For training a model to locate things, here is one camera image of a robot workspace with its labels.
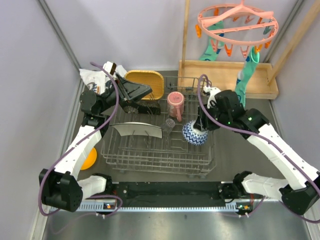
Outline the blue white patterned bowl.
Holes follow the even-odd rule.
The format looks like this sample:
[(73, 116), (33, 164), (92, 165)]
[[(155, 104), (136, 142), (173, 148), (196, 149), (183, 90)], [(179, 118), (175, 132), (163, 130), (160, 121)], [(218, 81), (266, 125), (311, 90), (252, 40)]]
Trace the blue white patterned bowl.
[(200, 131), (194, 128), (196, 121), (189, 121), (182, 127), (184, 139), (191, 145), (202, 146), (208, 140), (208, 131)]

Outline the black floral square plate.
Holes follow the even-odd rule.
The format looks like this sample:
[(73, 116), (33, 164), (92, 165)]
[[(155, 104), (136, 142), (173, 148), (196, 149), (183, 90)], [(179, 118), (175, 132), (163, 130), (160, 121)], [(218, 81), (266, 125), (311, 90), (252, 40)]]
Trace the black floral square plate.
[(120, 105), (128, 114), (160, 115), (161, 106), (154, 100), (140, 100), (137, 102), (125, 102)]

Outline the yellow woven-pattern plate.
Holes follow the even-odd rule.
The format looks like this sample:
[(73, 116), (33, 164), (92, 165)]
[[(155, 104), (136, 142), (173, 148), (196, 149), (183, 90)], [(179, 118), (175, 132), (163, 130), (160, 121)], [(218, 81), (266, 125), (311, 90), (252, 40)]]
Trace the yellow woven-pattern plate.
[(144, 101), (155, 101), (163, 97), (165, 92), (164, 77), (153, 70), (130, 70), (125, 74), (125, 78), (131, 82), (144, 84), (151, 87), (152, 92), (143, 97)]

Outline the pink ceramic mug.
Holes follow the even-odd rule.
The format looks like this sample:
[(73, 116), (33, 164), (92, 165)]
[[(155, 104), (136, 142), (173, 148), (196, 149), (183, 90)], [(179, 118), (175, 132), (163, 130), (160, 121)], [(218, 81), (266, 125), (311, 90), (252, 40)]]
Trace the pink ceramic mug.
[(185, 104), (184, 95), (181, 92), (173, 91), (168, 94), (166, 100), (169, 115), (173, 118), (176, 118), (178, 122), (181, 122)]

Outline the clear glass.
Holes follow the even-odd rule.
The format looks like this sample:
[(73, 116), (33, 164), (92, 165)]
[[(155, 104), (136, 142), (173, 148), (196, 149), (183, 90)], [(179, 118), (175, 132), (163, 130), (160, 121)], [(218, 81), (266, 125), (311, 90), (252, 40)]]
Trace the clear glass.
[(163, 135), (168, 136), (172, 132), (175, 125), (176, 123), (173, 119), (166, 119), (165, 122), (161, 125)]

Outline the white square plate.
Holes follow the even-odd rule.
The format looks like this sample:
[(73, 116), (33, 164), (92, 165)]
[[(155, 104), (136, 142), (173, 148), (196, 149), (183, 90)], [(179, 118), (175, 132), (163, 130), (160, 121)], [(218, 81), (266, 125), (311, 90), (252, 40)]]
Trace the white square plate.
[(163, 137), (162, 129), (149, 123), (142, 122), (124, 122), (111, 124), (121, 137), (124, 136), (148, 136), (161, 139)]

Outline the yellow bowl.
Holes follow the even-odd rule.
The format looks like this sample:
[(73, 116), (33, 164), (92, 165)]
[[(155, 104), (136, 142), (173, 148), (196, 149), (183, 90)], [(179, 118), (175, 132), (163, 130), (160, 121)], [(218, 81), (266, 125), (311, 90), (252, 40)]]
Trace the yellow bowl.
[(80, 170), (84, 171), (84, 170), (91, 168), (95, 164), (97, 157), (98, 157), (97, 150), (95, 147), (93, 147), (92, 150), (90, 151), (88, 157), (84, 161), (83, 165), (81, 166)]

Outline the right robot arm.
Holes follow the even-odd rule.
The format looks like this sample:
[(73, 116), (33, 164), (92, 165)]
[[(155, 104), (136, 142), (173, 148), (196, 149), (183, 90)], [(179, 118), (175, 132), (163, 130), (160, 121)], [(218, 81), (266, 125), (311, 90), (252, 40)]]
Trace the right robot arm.
[(297, 215), (304, 215), (320, 198), (320, 172), (303, 160), (276, 132), (257, 109), (244, 109), (232, 90), (205, 87), (207, 104), (199, 104), (193, 132), (225, 128), (239, 133), (260, 150), (282, 173), (283, 179), (265, 177), (250, 171), (237, 174), (233, 192), (239, 198), (259, 194), (276, 199)]

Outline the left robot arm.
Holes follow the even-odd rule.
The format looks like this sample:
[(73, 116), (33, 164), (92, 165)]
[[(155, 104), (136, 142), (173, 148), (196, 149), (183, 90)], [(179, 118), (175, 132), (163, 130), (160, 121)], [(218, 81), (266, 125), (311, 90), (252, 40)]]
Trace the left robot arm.
[(75, 212), (83, 200), (95, 194), (105, 199), (113, 194), (110, 177), (94, 174), (79, 180), (78, 175), (91, 150), (108, 131), (118, 107), (136, 103), (151, 92), (149, 85), (128, 81), (117, 74), (110, 79), (103, 94), (86, 90), (80, 95), (84, 116), (76, 138), (53, 166), (39, 174), (38, 207), (41, 211), (46, 205)]

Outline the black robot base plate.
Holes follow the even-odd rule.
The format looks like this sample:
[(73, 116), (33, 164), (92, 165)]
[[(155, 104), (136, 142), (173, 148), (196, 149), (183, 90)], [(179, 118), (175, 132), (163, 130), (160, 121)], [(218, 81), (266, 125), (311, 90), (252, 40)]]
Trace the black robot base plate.
[(231, 182), (219, 181), (119, 182), (95, 196), (104, 199), (107, 194), (120, 197), (123, 208), (223, 207), (231, 200), (252, 203), (262, 198), (257, 193), (239, 191)]

